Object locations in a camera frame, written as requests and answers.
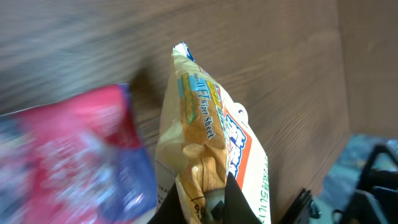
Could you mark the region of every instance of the pink package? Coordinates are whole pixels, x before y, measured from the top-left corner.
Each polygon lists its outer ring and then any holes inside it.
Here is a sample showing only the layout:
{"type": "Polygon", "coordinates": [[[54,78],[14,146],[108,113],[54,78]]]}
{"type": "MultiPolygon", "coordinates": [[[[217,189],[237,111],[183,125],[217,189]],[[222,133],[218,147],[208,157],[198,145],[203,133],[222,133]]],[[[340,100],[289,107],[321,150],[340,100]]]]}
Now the pink package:
{"type": "Polygon", "coordinates": [[[156,206],[124,85],[0,117],[0,223],[131,223],[156,206]]]}

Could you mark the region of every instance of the plastic bag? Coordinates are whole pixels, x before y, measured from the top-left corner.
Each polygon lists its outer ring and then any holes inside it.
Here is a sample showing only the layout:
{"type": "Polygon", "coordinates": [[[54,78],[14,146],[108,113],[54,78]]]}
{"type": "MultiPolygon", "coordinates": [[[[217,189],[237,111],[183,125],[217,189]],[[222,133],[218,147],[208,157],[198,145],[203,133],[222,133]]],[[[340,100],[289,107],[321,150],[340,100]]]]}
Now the plastic bag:
{"type": "Polygon", "coordinates": [[[111,85],[0,118],[0,223],[131,223],[156,206],[155,173],[111,85]]]}
{"type": "Polygon", "coordinates": [[[155,152],[158,206],[176,184],[187,223],[214,223],[231,172],[262,223],[271,223],[268,158],[246,110],[198,66],[185,43],[172,52],[155,152]]]}

